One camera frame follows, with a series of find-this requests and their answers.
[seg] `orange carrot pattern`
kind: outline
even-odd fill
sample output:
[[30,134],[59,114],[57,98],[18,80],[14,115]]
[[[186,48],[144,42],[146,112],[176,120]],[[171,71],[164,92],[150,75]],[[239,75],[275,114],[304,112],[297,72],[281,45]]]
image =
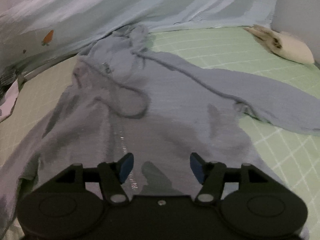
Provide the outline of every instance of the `orange carrot pattern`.
[[51,30],[43,39],[42,46],[48,45],[50,41],[52,41],[54,30]]

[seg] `zipper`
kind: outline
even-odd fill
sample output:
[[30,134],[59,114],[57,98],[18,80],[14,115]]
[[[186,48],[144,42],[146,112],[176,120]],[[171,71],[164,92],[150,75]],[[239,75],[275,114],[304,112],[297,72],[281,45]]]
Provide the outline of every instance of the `zipper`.
[[[116,107],[119,107],[119,97],[117,94],[117,87],[115,85],[115,83],[113,82],[112,79],[112,71],[110,69],[110,67],[108,66],[107,63],[103,63],[102,64],[105,67],[105,71],[107,73],[107,77],[110,79],[110,92],[111,92],[111,99],[112,101],[115,103]],[[115,136],[115,148],[116,151],[118,150],[118,146],[120,148],[121,154],[122,156],[126,155],[128,153],[127,150],[127,144],[125,141],[125,132],[124,132],[124,126],[123,126],[123,122],[121,120],[121,117],[119,117],[117,114],[115,113],[111,113],[112,115],[112,119],[113,119],[113,130],[114,130],[114,136]],[[131,190],[136,193],[138,191],[138,184],[137,181],[135,179],[135,175],[132,171],[129,173],[128,176],[129,179],[129,183],[131,186]]]

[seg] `pink fabric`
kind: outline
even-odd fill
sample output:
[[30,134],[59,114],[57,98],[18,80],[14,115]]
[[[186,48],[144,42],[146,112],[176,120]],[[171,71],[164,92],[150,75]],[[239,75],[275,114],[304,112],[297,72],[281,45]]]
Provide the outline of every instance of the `pink fabric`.
[[18,80],[13,82],[11,87],[8,89],[4,98],[1,101],[4,101],[0,106],[0,122],[6,119],[8,116],[11,115],[13,107],[16,103],[19,94],[19,86]]

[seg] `white fabric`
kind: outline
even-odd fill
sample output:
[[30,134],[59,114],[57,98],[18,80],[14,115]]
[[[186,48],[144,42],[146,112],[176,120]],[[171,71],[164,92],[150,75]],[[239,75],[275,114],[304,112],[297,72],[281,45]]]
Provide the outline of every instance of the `white fabric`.
[[0,100],[0,122],[11,115],[13,107],[19,95],[18,80],[13,82],[11,87],[7,90],[4,97]]
[[[0,0],[0,67],[36,67],[128,23],[152,32],[271,23],[276,0]],[[44,37],[54,30],[48,46]]]

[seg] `hoodie sleeve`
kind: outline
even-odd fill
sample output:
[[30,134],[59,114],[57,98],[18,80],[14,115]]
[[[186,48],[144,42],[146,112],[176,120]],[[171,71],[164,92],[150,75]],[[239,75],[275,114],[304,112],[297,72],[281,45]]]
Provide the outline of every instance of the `hoodie sleeve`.
[[288,131],[320,136],[320,100],[286,83],[225,69],[201,69],[177,55],[147,51],[134,54],[178,71],[221,97],[235,109]]

